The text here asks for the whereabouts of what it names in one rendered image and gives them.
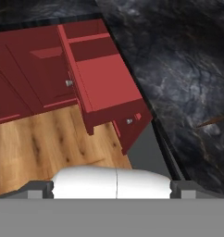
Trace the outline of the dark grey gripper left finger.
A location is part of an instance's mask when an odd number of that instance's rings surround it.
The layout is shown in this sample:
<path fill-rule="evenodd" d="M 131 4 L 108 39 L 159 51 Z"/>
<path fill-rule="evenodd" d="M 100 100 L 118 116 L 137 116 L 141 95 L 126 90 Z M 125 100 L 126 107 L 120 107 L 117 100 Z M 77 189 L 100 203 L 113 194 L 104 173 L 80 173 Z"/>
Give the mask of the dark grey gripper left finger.
<path fill-rule="evenodd" d="M 4 193 L 0 198 L 8 199 L 53 199 L 52 181 L 29 181 L 16 191 Z"/>

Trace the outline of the white rounded object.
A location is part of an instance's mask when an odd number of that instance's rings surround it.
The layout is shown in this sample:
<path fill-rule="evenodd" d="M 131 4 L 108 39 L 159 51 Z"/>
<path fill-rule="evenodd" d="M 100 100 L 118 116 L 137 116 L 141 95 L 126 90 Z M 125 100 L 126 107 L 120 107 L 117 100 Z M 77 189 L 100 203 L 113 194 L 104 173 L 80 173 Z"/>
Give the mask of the white rounded object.
<path fill-rule="evenodd" d="M 170 179 L 140 169 L 77 166 L 52 178 L 55 199 L 169 199 Z"/>

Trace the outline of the open red drawer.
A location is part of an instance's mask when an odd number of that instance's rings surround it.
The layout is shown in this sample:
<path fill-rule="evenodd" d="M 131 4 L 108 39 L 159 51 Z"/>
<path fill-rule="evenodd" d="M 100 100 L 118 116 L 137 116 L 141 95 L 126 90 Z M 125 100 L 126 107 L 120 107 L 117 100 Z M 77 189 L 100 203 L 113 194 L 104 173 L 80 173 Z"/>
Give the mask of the open red drawer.
<path fill-rule="evenodd" d="M 102 20 L 61 24 L 57 32 L 89 134 L 140 111 L 143 97 Z"/>

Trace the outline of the narrow red cabinet front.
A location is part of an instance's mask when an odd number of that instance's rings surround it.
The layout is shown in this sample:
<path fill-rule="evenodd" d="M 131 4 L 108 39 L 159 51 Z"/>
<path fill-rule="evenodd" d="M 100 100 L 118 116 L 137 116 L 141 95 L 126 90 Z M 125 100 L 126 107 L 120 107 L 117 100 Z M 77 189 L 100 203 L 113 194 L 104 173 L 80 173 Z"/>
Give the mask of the narrow red cabinet front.
<path fill-rule="evenodd" d="M 121 145 L 121 152 L 126 155 L 132 145 L 136 142 L 140 134 L 152 120 L 151 112 L 146 104 L 143 104 L 139 112 L 132 116 L 126 116 L 112 121 L 118 140 Z M 132 124 L 128 125 L 126 120 L 132 119 Z"/>

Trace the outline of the red cabinet door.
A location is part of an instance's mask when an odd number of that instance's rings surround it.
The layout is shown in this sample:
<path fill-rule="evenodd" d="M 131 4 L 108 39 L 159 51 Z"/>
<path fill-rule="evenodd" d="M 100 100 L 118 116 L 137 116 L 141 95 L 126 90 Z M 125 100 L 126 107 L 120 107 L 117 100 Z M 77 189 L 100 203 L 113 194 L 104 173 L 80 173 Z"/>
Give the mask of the red cabinet door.
<path fill-rule="evenodd" d="M 0 124 L 44 111 L 16 59 L 0 44 Z"/>
<path fill-rule="evenodd" d="M 44 109 L 75 103 L 56 26 L 10 31 L 6 45 Z"/>

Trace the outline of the brown handled utensil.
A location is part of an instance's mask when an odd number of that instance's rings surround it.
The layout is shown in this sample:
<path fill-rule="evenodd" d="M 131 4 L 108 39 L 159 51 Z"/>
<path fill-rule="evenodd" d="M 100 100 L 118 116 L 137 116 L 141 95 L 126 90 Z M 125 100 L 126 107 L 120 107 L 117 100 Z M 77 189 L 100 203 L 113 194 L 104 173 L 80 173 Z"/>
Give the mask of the brown handled utensil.
<path fill-rule="evenodd" d="M 195 128 L 202 128 L 202 127 L 207 126 L 207 125 L 218 123 L 221 120 L 224 120 L 224 116 L 219 116 L 219 117 L 211 118 L 210 120 L 208 120 L 208 121 L 206 121 L 206 122 L 204 122 L 202 124 L 197 125 Z"/>

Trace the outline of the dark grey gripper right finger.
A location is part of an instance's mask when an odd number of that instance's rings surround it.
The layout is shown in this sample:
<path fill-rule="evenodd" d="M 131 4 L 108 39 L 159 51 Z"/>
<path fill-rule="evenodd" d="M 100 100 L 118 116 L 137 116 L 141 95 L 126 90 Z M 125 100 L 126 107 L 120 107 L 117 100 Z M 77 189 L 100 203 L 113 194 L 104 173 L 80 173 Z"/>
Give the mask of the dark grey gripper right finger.
<path fill-rule="evenodd" d="M 224 195 L 208 191 L 194 181 L 172 181 L 170 198 L 175 199 L 224 199 Z"/>

